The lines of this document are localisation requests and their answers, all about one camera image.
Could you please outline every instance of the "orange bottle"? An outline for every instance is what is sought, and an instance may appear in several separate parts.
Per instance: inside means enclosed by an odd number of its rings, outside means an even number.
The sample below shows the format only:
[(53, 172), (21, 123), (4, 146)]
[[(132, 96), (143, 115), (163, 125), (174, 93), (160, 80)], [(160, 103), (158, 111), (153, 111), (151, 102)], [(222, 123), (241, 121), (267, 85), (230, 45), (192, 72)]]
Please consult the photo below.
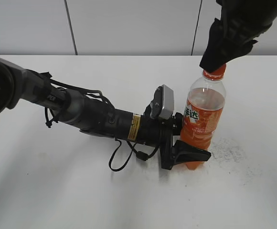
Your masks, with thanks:
[[(194, 147), (207, 150), (224, 107), (226, 91), (222, 83), (226, 64), (215, 72), (203, 71), (200, 79), (191, 86), (183, 116), (181, 140)], [(195, 170), (203, 162), (187, 162)]]

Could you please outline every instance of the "white table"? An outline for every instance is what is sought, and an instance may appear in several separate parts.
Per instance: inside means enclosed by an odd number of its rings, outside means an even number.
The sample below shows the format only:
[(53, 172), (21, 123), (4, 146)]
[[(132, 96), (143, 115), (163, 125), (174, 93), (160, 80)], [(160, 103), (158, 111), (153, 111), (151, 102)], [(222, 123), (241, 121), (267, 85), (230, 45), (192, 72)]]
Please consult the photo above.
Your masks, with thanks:
[[(157, 86), (182, 112), (201, 76), (199, 56), (1, 56), (54, 79), (101, 89), (116, 108), (142, 113)], [(121, 172), (112, 139), (54, 124), (20, 101), (0, 114), (0, 229), (277, 228), (277, 56), (228, 64), (226, 105), (213, 157), (196, 170), (162, 170), (133, 156)], [(123, 144), (113, 163), (121, 165)]]

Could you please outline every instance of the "orange bottle cap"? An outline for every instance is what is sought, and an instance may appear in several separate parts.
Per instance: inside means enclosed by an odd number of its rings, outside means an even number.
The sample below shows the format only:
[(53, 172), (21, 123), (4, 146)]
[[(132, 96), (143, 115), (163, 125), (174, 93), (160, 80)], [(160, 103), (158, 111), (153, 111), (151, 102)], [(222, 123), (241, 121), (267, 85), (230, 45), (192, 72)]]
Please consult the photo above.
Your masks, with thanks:
[(221, 80), (224, 77), (224, 72), (226, 69), (226, 64), (222, 65), (216, 71), (212, 73), (208, 73), (206, 70), (203, 71), (203, 75), (205, 78), (209, 80)]

